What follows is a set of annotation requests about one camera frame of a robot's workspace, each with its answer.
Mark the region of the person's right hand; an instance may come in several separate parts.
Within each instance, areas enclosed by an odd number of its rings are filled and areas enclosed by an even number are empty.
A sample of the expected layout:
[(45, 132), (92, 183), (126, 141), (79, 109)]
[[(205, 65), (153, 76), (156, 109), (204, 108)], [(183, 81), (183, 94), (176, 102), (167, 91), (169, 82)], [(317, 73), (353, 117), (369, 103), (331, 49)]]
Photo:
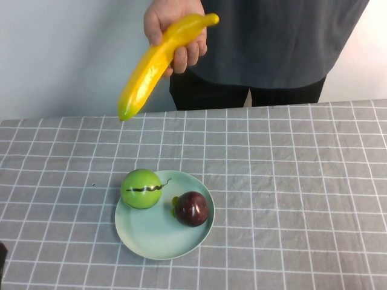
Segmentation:
[[(144, 14), (144, 32), (150, 44), (159, 45), (163, 32), (170, 25), (189, 14), (204, 14), (199, 0), (158, 0), (152, 1)], [(173, 73), (181, 74), (188, 67), (197, 64), (207, 52), (207, 31), (203, 30), (191, 43), (175, 50), (174, 58), (165, 70), (163, 77)]]

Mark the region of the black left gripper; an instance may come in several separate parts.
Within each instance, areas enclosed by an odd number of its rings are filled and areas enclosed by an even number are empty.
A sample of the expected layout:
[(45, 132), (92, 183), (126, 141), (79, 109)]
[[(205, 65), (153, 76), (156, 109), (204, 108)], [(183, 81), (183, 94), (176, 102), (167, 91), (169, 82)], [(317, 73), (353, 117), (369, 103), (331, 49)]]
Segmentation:
[(7, 254), (8, 254), (7, 247), (2, 242), (0, 242), (0, 276), (2, 276), (4, 272), (4, 266), (5, 266)]

